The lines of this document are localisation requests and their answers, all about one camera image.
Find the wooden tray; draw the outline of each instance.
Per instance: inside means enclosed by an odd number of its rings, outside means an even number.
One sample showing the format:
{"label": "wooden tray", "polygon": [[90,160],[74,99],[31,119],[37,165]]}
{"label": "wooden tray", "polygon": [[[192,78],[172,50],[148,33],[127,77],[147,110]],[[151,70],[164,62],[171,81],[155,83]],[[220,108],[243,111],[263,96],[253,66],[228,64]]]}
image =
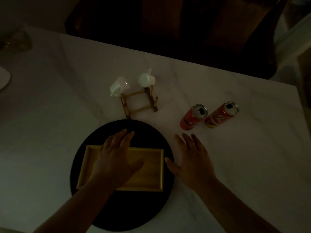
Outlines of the wooden tray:
{"label": "wooden tray", "polygon": [[[87,145],[80,170],[77,189],[82,187],[90,178],[94,162],[99,153],[100,145]],[[130,147],[127,151],[130,163],[140,158],[145,160],[144,166],[130,180],[117,190],[130,191],[163,191],[163,149],[147,149]]]}

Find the black disc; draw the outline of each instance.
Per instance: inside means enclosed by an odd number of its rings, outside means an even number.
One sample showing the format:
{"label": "black disc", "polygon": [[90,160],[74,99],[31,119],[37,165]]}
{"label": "black disc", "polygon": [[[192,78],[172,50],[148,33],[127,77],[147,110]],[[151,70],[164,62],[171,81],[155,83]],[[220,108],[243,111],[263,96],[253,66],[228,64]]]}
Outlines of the black disc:
{"label": "black disc", "polygon": [[[89,135],[78,149],[70,173],[71,194],[74,195],[87,145],[102,145],[107,137],[124,128],[134,131],[130,147],[164,149],[164,156],[174,161],[171,148],[162,134],[147,123],[118,120],[105,124]],[[165,205],[174,184],[174,175],[164,162],[163,192],[115,191],[100,211],[93,225],[108,231],[129,231],[154,218]]]}

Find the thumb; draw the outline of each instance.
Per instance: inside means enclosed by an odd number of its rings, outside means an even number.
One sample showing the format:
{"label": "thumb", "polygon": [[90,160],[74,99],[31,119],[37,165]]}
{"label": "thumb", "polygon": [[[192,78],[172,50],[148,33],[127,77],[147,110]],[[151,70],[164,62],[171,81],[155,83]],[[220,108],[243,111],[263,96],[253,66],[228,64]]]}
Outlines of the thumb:
{"label": "thumb", "polygon": [[165,162],[166,162],[166,165],[167,167],[169,168],[169,170],[175,175],[175,176],[179,176],[179,173],[181,171],[181,168],[173,163],[168,157],[165,157],[164,158]]}
{"label": "thumb", "polygon": [[134,163],[131,164],[131,170],[132,173],[134,174],[135,172],[137,172],[139,169],[142,168],[142,166],[144,165],[145,161],[144,159],[139,159],[137,161],[135,161]]}

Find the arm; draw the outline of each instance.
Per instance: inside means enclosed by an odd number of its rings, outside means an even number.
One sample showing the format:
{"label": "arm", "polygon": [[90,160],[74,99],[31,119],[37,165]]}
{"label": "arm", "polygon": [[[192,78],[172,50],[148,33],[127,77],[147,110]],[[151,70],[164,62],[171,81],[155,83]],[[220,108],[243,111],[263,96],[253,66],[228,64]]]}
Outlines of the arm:
{"label": "arm", "polygon": [[94,164],[89,181],[34,233],[84,233],[115,189],[126,183],[144,164],[129,164],[125,153],[134,132],[123,130],[108,137]]}
{"label": "arm", "polygon": [[179,167],[165,158],[167,167],[199,195],[224,230],[227,233],[280,233],[217,180],[205,147],[195,135],[191,136],[183,133],[184,142],[175,135],[182,164]]}

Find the soda can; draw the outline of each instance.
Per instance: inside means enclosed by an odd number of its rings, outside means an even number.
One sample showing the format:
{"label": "soda can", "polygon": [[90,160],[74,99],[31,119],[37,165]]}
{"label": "soda can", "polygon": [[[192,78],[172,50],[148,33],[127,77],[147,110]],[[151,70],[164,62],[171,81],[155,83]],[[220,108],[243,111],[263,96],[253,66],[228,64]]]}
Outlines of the soda can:
{"label": "soda can", "polygon": [[191,130],[194,128],[197,123],[204,121],[207,116],[207,109],[204,105],[194,105],[191,109],[185,114],[185,116],[180,121],[180,127],[183,130]]}
{"label": "soda can", "polygon": [[205,125],[209,128],[215,128],[236,116],[238,112],[239,108],[234,102],[226,102],[205,119]]}

